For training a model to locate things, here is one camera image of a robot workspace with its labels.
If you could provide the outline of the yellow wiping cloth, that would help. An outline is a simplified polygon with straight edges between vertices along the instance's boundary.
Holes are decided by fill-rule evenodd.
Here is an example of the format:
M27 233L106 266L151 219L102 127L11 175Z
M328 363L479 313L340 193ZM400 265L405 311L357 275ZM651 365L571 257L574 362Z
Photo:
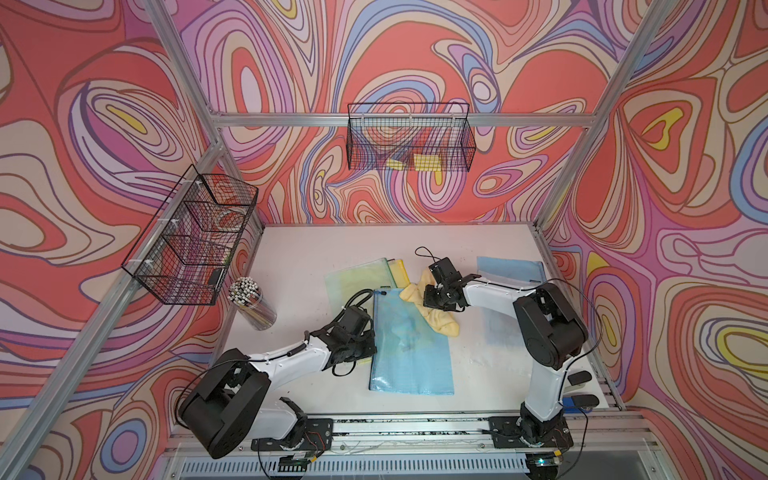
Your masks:
M425 268L420 280L403 288L399 297L401 300L413 304L434 332L446 337L458 337L460 326L451 313L425 305L426 287L435 285L436 281L432 273L428 268Z

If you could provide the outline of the white blue-zip document bag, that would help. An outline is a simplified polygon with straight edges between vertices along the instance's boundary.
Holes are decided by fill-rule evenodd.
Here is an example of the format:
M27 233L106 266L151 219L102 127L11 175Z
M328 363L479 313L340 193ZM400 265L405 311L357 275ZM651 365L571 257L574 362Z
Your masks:
M512 287L514 290L535 288L542 283L541 280L519 280L493 275L487 272L481 272L481 275L490 283L498 283L503 286ZM515 316L484 309L483 318L485 325L485 340L489 345L505 348L525 348L523 335Z

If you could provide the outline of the light blue mesh document bag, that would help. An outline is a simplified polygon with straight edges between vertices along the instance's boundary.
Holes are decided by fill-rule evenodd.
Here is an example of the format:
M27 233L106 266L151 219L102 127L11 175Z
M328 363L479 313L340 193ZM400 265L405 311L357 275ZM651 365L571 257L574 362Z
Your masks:
M540 261L478 257L477 271L485 279L514 288L528 288L546 280Z

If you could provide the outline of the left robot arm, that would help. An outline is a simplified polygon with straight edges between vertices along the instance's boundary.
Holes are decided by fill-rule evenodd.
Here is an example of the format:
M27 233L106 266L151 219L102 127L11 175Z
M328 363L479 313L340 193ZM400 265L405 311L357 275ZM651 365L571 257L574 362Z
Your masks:
M254 449L327 450L330 441L324 433L332 429L332 420L311 420L286 396L272 406L265 401L270 392L291 382L325 371L339 377L339 365L353 371L373 357L374 320L365 305L374 296L372 289L356 292L330 323L305 332L301 341L287 347L252 355L236 348L225 351L176 400L175 420L214 459L246 440Z

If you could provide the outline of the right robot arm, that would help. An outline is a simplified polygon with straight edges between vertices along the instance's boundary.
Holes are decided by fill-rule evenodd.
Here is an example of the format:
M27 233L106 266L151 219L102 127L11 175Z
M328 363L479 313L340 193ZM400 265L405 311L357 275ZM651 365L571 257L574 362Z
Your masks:
M533 359L529 389L516 429L522 443L538 447L564 419L562 397L568 369L588 340L588 330L560 288L551 282L515 288L479 274L462 275L447 257L434 261L435 283L425 287L424 305L447 312L482 307L517 320Z

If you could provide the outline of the yellow document bag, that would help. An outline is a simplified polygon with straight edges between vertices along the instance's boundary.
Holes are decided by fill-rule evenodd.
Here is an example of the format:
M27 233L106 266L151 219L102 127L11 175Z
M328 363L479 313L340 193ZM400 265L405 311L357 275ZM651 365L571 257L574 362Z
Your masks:
M404 289L411 284L402 259L388 259L387 264L396 288Z

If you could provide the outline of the green zip document bag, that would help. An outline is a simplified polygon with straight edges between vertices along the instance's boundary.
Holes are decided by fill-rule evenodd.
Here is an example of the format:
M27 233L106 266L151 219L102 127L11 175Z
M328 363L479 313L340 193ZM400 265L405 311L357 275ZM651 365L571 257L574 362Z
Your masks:
M325 276L325 287L332 314L338 314L346 302L363 289L394 288L386 258L331 272Z

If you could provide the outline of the clear pencil holder cup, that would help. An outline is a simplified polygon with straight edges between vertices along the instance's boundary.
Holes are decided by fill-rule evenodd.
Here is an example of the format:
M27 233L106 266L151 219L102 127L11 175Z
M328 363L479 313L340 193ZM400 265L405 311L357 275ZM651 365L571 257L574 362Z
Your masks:
M262 289L254 279L236 279L230 285L228 298L256 330L270 329L276 323L277 313L265 300Z

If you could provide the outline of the yellow sponge in basket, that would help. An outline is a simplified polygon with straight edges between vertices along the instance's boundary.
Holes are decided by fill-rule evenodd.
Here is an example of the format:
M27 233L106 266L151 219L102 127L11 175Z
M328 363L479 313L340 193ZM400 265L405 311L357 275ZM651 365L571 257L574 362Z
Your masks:
M413 154L408 158L389 158L384 168L395 171L441 172L443 162L438 155Z

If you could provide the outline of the grey stapler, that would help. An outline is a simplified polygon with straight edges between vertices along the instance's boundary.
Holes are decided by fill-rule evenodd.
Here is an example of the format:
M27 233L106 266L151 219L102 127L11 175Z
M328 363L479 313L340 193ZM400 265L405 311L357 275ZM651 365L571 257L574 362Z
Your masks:
M587 384L592 380L593 375L587 370L579 370L566 377L562 398L562 405L566 412L575 413L578 410L588 412L599 406L599 397L586 390Z

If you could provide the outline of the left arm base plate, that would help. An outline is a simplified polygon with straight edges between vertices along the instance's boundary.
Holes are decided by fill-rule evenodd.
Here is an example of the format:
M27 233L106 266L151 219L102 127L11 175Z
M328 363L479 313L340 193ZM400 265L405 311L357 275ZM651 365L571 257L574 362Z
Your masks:
M333 420L331 418L310 418L298 420L281 439L262 435L251 441L251 450L256 452L309 452L322 453L333 443Z

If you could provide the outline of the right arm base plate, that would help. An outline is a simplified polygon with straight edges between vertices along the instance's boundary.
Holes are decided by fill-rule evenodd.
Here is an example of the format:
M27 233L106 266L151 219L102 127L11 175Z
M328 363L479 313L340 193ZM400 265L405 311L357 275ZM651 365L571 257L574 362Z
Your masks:
M548 421L535 416L494 416L488 434L497 449L545 449L567 451L574 441L562 414Z

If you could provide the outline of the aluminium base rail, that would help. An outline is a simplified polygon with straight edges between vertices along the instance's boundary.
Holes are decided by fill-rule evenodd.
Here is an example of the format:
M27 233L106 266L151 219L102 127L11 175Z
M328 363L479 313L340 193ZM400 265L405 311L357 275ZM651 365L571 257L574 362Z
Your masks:
M351 414L333 418L322 453L259 452L245 441L214 460L188 435L161 458L155 479L672 479L649 423L638 413L593 411L566 422L567 451L497 449L489 418L506 412Z

